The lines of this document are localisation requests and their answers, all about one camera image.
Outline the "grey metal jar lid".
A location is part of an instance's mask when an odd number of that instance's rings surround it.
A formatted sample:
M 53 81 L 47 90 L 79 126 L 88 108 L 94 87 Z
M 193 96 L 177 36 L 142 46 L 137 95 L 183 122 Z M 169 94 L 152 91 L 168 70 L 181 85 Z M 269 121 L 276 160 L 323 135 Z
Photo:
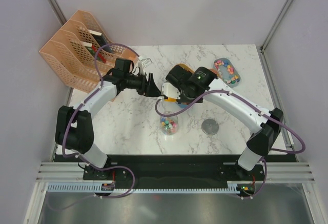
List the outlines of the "grey metal jar lid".
M 213 136 L 219 131 L 219 124 L 212 118 L 205 119 L 201 124 L 201 129 L 206 135 Z

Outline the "yellow plastic scoop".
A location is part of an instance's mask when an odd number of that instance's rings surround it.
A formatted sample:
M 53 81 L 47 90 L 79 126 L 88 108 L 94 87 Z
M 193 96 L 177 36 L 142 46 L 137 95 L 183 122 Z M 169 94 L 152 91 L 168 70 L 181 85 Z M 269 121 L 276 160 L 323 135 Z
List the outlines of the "yellow plastic scoop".
M 179 100 L 171 97 L 165 97 L 164 101 L 171 102 L 171 103 L 177 103 Z

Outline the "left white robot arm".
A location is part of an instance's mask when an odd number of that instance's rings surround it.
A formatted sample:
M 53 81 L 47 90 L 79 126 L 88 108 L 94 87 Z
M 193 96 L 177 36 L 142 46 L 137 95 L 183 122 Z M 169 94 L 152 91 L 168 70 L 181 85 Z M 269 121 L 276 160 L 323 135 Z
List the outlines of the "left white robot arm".
M 125 89 L 135 90 L 145 97 L 160 97 L 153 74 L 134 75 L 131 60 L 118 58 L 114 68 L 100 78 L 100 82 L 87 97 L 73 107 L 58 110 L 55 142 L 61 146 L 63 157 L 80 156 L 95 167 L 100 179 L 112 175 L 109 157 L 94 143 L 93 118 L 105 104 Z

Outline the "light blue star candy tray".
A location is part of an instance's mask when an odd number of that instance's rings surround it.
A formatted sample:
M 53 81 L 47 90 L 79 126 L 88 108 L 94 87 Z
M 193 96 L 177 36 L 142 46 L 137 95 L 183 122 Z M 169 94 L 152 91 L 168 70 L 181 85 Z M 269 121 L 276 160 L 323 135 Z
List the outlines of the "light blue star candy tray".
M 236 87 L 240 83 L 241 76 L 228 58 L 214 60 L 213 66 L 222 73 L 221 78 L 229 87 Z

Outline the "pink gummy tray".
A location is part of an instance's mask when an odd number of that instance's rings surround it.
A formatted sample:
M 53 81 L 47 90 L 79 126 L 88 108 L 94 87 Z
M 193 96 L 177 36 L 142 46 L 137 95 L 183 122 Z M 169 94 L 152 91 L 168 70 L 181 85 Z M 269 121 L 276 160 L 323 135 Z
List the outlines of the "pink gummy tray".
M 218 69 L 213 68 L 213 71 L 216 72 L 218 76 L 222 76 L 222 73 Z

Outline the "tan lollipop tray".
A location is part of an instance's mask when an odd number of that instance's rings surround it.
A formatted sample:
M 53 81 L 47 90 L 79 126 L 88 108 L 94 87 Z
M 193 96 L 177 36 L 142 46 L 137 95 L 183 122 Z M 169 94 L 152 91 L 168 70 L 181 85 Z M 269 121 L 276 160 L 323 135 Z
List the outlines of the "tan lollipop tray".
M 185 69 L 185 70 L 187 70 L 187 71 L 189 71 L 189 72 L 191 72 L 191 73 L 194 73 L 194 71 L 190 68 L 190 67 L 188 67 L 187 65 L 185 65 L 185 64 L 182 64 L 182 63 L 180 63 L 180 64 L 178 64 L 180 67 L 182 67 L 183 69 Z

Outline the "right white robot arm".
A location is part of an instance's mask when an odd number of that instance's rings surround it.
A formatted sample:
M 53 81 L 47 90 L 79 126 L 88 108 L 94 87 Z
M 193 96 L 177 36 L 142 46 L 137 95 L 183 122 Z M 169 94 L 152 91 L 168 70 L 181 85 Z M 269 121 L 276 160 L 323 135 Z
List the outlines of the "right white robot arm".
M 217 73 L 205 67 L 191 71 L 183 64 L 174 66 L 161 91 L 165 99 L 178 103 L 209 101 L 249 129 L 251 136 L 234 168 L 239 179 L 248 179 L 253 174 L 256 163 L 268 155 L 281 132 L 283 112 L 280 109 L 268 110 L 240 96 Z

